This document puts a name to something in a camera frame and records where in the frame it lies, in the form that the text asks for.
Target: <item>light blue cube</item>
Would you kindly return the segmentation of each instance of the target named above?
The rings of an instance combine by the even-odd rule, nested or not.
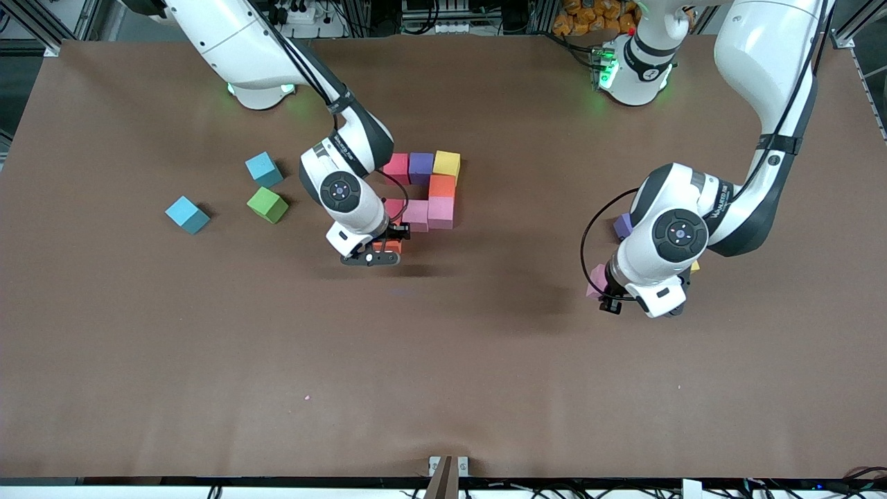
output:
[[[167,215],[191,235],[196,234],[209,221],[207,214],[184,196],[167,208]]]
[[[268,188],[283,180],[283,175],[268,153],[261,153],[247,160],[247,169],[256,184]]]

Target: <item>black band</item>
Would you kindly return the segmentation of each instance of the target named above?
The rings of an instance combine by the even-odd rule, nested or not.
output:
[[[354,152],[351,151],[351,148],[348,147],[348,144],[345,143],[345,139],[339,135],[338,130],[333,130],[333,133],[329,136],[330,142],[333,143],[333,147],[335,147],[336,151],[339,151],[341,157],[345,159],[345,162],[351,167],[351,170],[354,171],[354,174],[360,178],[366,178],[367,175],[370,174],[369,171],[366,171],[364,165],[360,163],[360,160],[357,159],[357,156]]]
[[[330,115],[338,115],[346,108],[350,107],[353,103],[354,94],[351,93],[351,90],[346,89],[345,92],[341,96],[339,96],[338,99],[327,106],[326,109],[330,112]]]
[[[770,143],[771,137],[773,138],[773,144],[768,147],[767,144]],[[783,151],[786,154],[797,156],[797,154],[801,152],[801,140],[800,137],[789,137],[787,135],[773,135],[772,133],[768,133],[757,139],[756,149]]]
[[[680,45],[678,45],[678,47],[674,47],[673,49],[665,49],[665,50],[654,49],[653,47],[651,47],[651,46],[645,44],[643,41],[641,41],[641,39],[637,33],[635,33],[634,36],[632,36],[632,40],[635,42],[635,44],[638,45],[638,49],[640,51],[642,51],[646,54],[650,54],[654,57],[668,57],[668,56],[674,54],[676,51],[678,51],[678,47],[680,47]]]
[[[642,82],[652,82],[653,80],[658,78],[659,75],[661,75],[663,71],[665,71],[665,69],[667,69],[671,62],[674,60],[674,58],[671,58],[666,60],[662,64],[653,66],[638,59],[638,57],[632,52],[631,46],[631,44],[625,44],[624,46],[625,63],[628,64],[628,67],[630,67],[635,73],[638,74],[638,78]]]

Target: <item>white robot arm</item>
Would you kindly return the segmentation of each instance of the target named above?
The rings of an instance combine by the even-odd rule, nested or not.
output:
[[[334,128],[302,154],[299,179],[334,220],[326,238],[345,264],[399,263],[397,254],[373,251],[370,243],[408,239],[409,228],[391,223],[381,199],[364,181],[390,161],[391,133],[311,49],[282,36],[249,0],[122,1],[154,19],[173,18],[245,107],[272,107],[296,85],[314,89],[333,115]]]
[[[812,54],[820,22],[833,2],[734,2],[718,34],[715,61],[720,74],[752,105],[761,121],[762,133],[746,181],[736,185],[677,163],[650,173],[632,203],[634,230],[607,265],[601,309],[618,313],[620,299],[628,294],[649,317],[680,313],[689,267],[706,248],[731,257],[764,242],[815,101]],[[651,44],[658,44],[653,50],[664,53],[667,49],[670,54],[660,56],[664,59],[645,59],[640,67],[636,60],[625,63],[617,73],[609,73],[611,85],[605,90],[630,104],[652,99],[664,86],[664,65],[671,64],[670,57],[686,33],[681,15],[677,7],[672,14],[666,13],[668,28],[662,29],[662,20],[657,23],[645,13],[637,35],[619,44],[616,64],[631,59],[636,48],[648,55]],[[646,25],[658,29],[646,29]],[[646,38],[651,32],[656,36]],[[671,40],[670,47],[665,46],[666,40]],[[654,75],[643,64],[658,64],[658,69],[653,68],[658,73]],[[649,81],[644,81],[644,71],[652,76]]]

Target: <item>cube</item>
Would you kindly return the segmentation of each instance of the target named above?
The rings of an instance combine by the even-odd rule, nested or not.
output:
[[[428,182],[428,198],[456,197],[456,178],[435,173]]]
[[[247,170],[256,184],[262,187],[271,187],[283,180],[283,175],[268,153],[248,159]]]
[[[382,241],[373,242],[373,250],[382,251]],[[400,241],[385,241],[385,251],[392,253],[401,254],[401,251],[404,250],[404,246]]]
[[[283,198],[265,187],[259,187],[259,190],[255,191],[253,197],[247,201],[247,206],[255,211],[256,215],[268,220],[272,224],[278,223],[280,217],[283,217],[283,214],[289,208],[289,205]]]
[[[619,218],[616,219],[616,222],[613,222],[613,228],[616,229],[616,235],[619,236],[619,241],[625,239],[629,235],[632,234],[632,217],[628,213],[623,213],[619,215]]]
[[[431,153],[410,153],[410,183],[427,186],[435,168],[435,156]]]
[[[428,201],[411,199],[401,221],[410,224],[410,232],[428,232]]]
[[[607,288],[607,273],[605,269],[606,266],[604,266],[604,264],[598,264],[598,266],[592,269],[592,272],[589,275],[592,278],[594,285],[600,288],[601,291],[604,291]],[[597,289],[593,288],[591,284],[588,285],[588,289],[585,291],[585,297],[597,300],[602,296],[603,295],[599,293]]]
[[[184,196],[172,203],[172,206],[167,208],[166,214],[191,235],[196,234],[209,221],[207,214]]]
[[[435,168],[433,170],[434,173],[438,173],[440,175],[449,175],[451,177],[456,178],[456,183],[459,183],[459,164],[462,161],[462,156],[459,153],[448,153],[446,151],[437,151],[435,154]]]
[[[429,229],[452,229],[452,216],[455,201],[455,198],[452,197],[428,198]]]
[[[382,171],[401,183],[402,186],[410,185],[410,156],[407,153],[394,153],[391,161],[382,167]],[[385,183],[393,186],[394,182],[385,177]]]
[[[404,200],[402,199],[386,199],[385,200],[385,212],[388,213],[389,218],[392,220],[397,216],[397,213],[400,212],[404,208]]]

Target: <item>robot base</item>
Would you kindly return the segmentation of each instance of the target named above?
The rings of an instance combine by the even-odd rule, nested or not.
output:
[[[615,39],[603,44],[604,49],[610,49],[615,53],[613,58],[614,65],[609,71],[594,71],[592,74],[593,83],[599,88],[610,94],[616,101],[626,106],[643,106],[655,99],[660,90],[665,88],[668,81],[668,74],[671,72],[671,66],[657,75],[650,81],[641,81],[638,74],[635,73],[625,62],[625,44],[631,40],[628,35],[620,35]],[[596,60],[595,63],[604,63],[606,60]]]
[[[295,85],[279,85],[270,89],[250,90],[228,84],[228,91],[247,109],[262,111],[276,106],[284,97],[295,93]]]

